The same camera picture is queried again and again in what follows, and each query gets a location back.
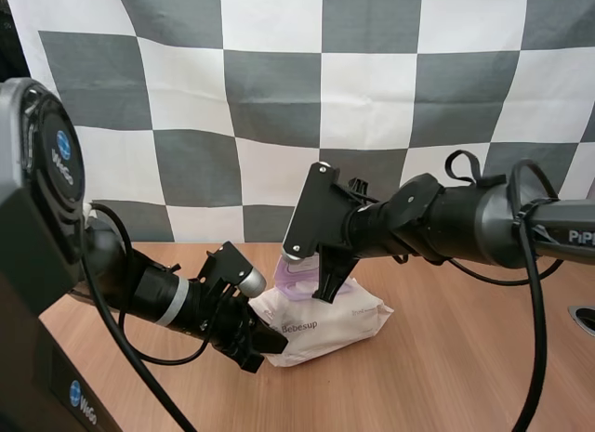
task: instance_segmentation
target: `gray square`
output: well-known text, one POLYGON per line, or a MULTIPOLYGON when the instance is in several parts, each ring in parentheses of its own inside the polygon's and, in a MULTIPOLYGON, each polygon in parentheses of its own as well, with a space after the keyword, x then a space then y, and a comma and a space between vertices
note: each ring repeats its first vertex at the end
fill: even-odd
POLYGON ((388 200, 399 188, 407 149, 392 151, 348 151, 321 149, 320 160, 341 169, 339 184, 358 177, 368 182, 368 194, 388 200))
POLYGON ((296 147, 320 145, 320 54, 225 51, 235 136, 296 147))
POLYGON ((122 0, 137 36, 170 46, 223 48, 221 0, 122 0))
MULTIPOLYGON (((173 242, 174 234, 169 223, 167 208, 159 204, 95 200, 103 203, 122 219, 133 242, 173 242)), ((99 219, 107 217, 99 214, 99 219)))
POLYGON ((323 0, 324 53, 416 53, 421 0, 323 0))
POLYGON ((420 54, 410 147, 489 142, 518 52, 420 54))
POLYGON ((151 129, 139 42, 127 35, 39 32, 74 125, 151 129))
POLYGON ((595 106, 591 111, 591 116, 588 118, 587 128, 585 134, 581 139, 582 142, 595 142, 595 106))
POLYGON ((235 138, 198 130, 154 130, 165 203, 220 207, 242 204, 235 138))
POLYGON ((245 241, 282 242, 293 212, 288 206, 244 206, 245 241))
MULTIPOLYGON (((531 142, 497 142, 490 145, 485 159, 486 175, 510 175, 512 166, 518 161, 529 158, 543 169, 556 191, 560 191, 570 168, 577 144, 565 143, 531 143, 531 142)), ((535 177, 527 173, 527 182, 541 189, 535 177)))
POLYGON ((522 49, 595 46, 595 0, 527 0, 522 49))

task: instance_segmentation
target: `black cable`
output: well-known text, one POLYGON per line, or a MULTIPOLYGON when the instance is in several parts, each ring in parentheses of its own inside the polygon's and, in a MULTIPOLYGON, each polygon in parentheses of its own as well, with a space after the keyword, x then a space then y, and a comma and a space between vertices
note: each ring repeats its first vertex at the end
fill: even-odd
MULTIPOLYGON (((132 281, 130 279, 130 277, 131 277, 130 271, 132 269, 132 258, 133 258, 132 242, 130 240, 130 236, 128 235, 126 227, 124 226, 124 222, 112 210, 112 208, 110 208, 109 206, 106 206, 105 204, 101 204, 101 203, 92 203, 91 208, 96 211, 102 212, 112 221, 112 223, 115 225, 116 229, 118 230, 120 237, 122 237, 122 242, 124 243, 124 248, 126 251, 126 271, 125 271, 126 277, 125 277, 125 280, 128 282, 128 285, 126 286, 126 293, 124 296, 124 300, 122 301, 122 306, 120 306, 120 312, 118 314, 118 326, 119 326, 120 330, 122 330, 122 332, 124 333, 124 336, 126 337, 126 332, 124 330, 126 314, 127 314, 128 308, 130 306, 130 301, 132 300, 132 296, 133 296, 134 292, 136 291, 136 288, 134 288, 134 286, 132 285, 132 281)), ((208 322, 206 337, 203 340, 203 343, 198 348, 198 350, 196 350, 190 356, 187 356, 186 358, 181 358, 178 360, 162 360, 160 358, 155 358, 153 356, 146 355, 145 353, 139 351, 132 344, 130 344, 129 341, 128 341, 128 344, 130 344, 132 349, 139 355, 139 357, 142 360, 150 362, 151 364, 165 365, 165 366, 176 366, 176 365, 187 364, 188 362, 192 362, 193 360, 198 359, 203 354, 203 352, 206 350, 206 347, 208 346, 208 343, 211 339, 212 333, 214 331, 213 325, 215 324, 215 321, 217 319, 219 307, 221 306, 223 299, 227 299, 228 297, 230 297, 233 294, 233 290, 234 290, 233 287, 228 288, 229 294, 228 294, 228 292, 226 292, 223 295, 223 298, 219 300, 219 302, 215 308, 215 312, 213 313, 213 316, 211 317, 211 319, 208 322)))
POLYGON ((110 309, 108 308, 108 304, 101 294, 97 283, 95 282, 95 278, 91 273, 90 266, 86 259, 86 239, 84 229, 81 229, 81 245, 83 248, 81 264, 83 265, 83 272, 85 273, 86 282, 89 285, 89 290, 99 315, 103 319, 103 322, 105 322, 105 326, 108 328, 113 340, 120 347, 122 353, 128 362, 130 362, 130 365, 132 365, 134 370, 139 374, 142 381, 147 385, 149 390, 159 400, 159 402, 161 402, 161 404, 165 407, 167 412, 172 416, 176 423, 178 423, 182 430, 185 432, 196 432, 196 429, 191 424, 191 422, 188 421, 188 418, 184 416, 184 413, 182 413, 176 403, 169 397, 169 395, 167 395, 167 392, 165 392, 164 388, 155 379, 149 369, 147 369, 145 364, 142 363, 142 360, 140 360, 140 358, 137 356, 133 347, 124 336, 124 333, 118 328, 118 325, 113 319, 110 309))
MULTIPOLYGON (((473 271, 472 269, 467 268, 466 266, 464 266, 461 263, 454 260, 454 258, 449 259, 448 262, 451 265, 453 265, 454 267, 457 267, 458 269, 463 271, 465 274, 469 274, 471 277, 474 277, 475 279, 477 279, 479 281, 485 281, 487 283, 492 283, 493 285, 522 286, 522 285, 526 285, 527 283, 529 283, 529 279, 520 279, 519 281, 500 281, 497 279, 492 279, 490 277, 483 276, 482 274, 479 274, 479 273, 473 271)), ((539 274, 539 279, 543 280, 543 279, 546 279, 547 277, 551 276, 554 272, 556 272, 558 270, 558 268, 560 267, 560 265, 562 263, 564 263, 563 260, 557 259, 554 263, 552 263, 549 266, 548 269, 546 269, 541 274, 539 274)))
POLYGON ((523 258, 527 266, 529 276, 529 288, 531 289, 531 303, 533 306, 533 325, 535 336, 535 353, 533 358, 533 372, 531 374, 531 383, 522 406, 521 413, 516 424, 512 428, 513 432, 524 432, 531 424, 531 420, 536 414, 543 383, 546 379, 546 367, 548 364, 548 330, 546 326, 546 311, 543 303, 543 292, 539 281, 535 254, 531 246, 529 233, 524 220, 521 221, 519 229, 519 240, 521 242, 523 258))
MULTIPOLYGON (((230 287, 226 290, 226 292, 223 294, 223 296, 219 299, 219 301, 217 303, 217 307, 215 308, 215 312, 213 313, 213 316, 209 320, 208 326, 206 327, 206 336, 205 336, 205 339, 203 340, 203 343, 198 348, 198 350, 196 350, 190 356, 187 356, 186 358, 180 358, 179 360, 162 360, 159 358, 155 358, 153 356, 145 355, 141 351, 138 351, 136 348, 134 348, 134 346, 132 346, 132 345, 131 345, 131 347, 134 348, 134 350, 137 352, 137 354, 139 355, 139 357, 142 360, 146 360, 147 362, 150 362, 152 364, 175 366, 175 365, 187 364, 188 362, 192 362, 193 360, 196 360, 203 354, 203 352, 206 350, 206 346, 208 346, 208 343, 211 340, 211 337, 212 337, 213 331, 214 331, 213 326, 215 325, 215 322, 217 320, 217 317, 219 314, 219 309, 220 309, 221 305, 223 304, 223 302, 225 300, 227 300, 229 297, 231 297, 234 292, 235 292, 235 288, 232 285, 230 285, 230 287)), ((121 310, 120 314, 118 316, 118 326, 120 327, 120 329, 122 331, 124 331, 125 317, 126 317, 126 313, 123 310, 121 310)))
POLYGON ((510 208, 514 215, 514 223, 518 228, 519 242, 523 252, 527 275, 529 278, 529 288, 531 290, 531 303, 533 306, 533 325, 535 336, 535 354, 533 361, 533 372, 531 374, 531 383, 527 392, 527 398, 522 406, 521 413, 516 424, 512 428, 513 432, 522 432, 527 429, 533 419, 541 392, 546 378, 546 368, 548 364, 548 330, 546 325, 546 311, 544 309, 543 292, 539 273, 537 270, 536 254, 532 245, 532 234, 529 226, 526 224, 525 215, 521 207, 521 171, 524 168, 530 169, 539 179, 544 190, 552 201, 558 200, 558 194, 546 177, 546 174, 531 160, 521 160, 514 165, 510 173, 510 181, 507 186, 510 208))

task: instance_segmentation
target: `logo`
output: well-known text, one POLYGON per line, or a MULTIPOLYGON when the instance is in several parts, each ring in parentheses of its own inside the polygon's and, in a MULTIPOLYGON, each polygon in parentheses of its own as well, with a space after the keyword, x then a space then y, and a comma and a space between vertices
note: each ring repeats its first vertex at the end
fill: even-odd
POLYGON ((571 229, 568 231, 568 242, 595 246, 595 232, 571 229))
POLYGON ((58 131, 56 135, 56 140, 58 141, 58 149, 59 154, 65 161, 71 159, 71 143, 68 142, 68 137, 64 132, 61 130, 58 131))
POLYGON ((73 176, 71 175, 71 171, 68 167, 62 164, 62 160, 60 156, 56 153, 55 150, 52 149, 52 161, 58 168, 59 172, 62 174, 64 179, 70 184, 71 186, 74 184, 73 176))
POLYGON ((71 384, 71 404, 76 407, 79 402, 81 402, 81 385, 74 380, 71 384))
POLYGON ((282 333, 303 332, 304 330, 314 330, 318 326, 318 322, 303 323, 301 325, 283 325, 281 327, 282 333))
POLYGON ((83 396, 83 392, 81 391, 81 385, 78 381, 74 380, 71 383, 71 390, 70 390, 70 397, 71 397, 71 404, 73 407, 79 407, 81 412, 84 416, 89 420, 92 425, 97 424, 97 416, 95 415, 95 411, 91 406, 89 406, 88 401, 83 396))

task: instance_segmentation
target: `wet wipes package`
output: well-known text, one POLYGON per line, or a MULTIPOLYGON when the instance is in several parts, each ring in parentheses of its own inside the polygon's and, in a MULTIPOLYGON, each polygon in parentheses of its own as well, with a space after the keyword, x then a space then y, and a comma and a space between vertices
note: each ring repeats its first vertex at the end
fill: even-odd
POLYGON ((289 367, 376 335, 392 309, 348 278, 333 304, 311 296, 318 286, 318 256, 298 264, 279 260, 275 287, 250 301, 252 309, 289 343, 274 366, 289 367))

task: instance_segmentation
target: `checkerboard backdrop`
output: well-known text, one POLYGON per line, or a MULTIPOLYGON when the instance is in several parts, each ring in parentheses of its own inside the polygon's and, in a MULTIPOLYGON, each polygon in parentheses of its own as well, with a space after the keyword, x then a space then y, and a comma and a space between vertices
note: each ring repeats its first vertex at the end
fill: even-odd
MULTIPOLYGON (((455 149, 593 194, 595 0, 9 0, 134 240, 277 242, 311 163, 387 198, 455 149)), ((456 164, 459 172, 464 161, 456 164)))

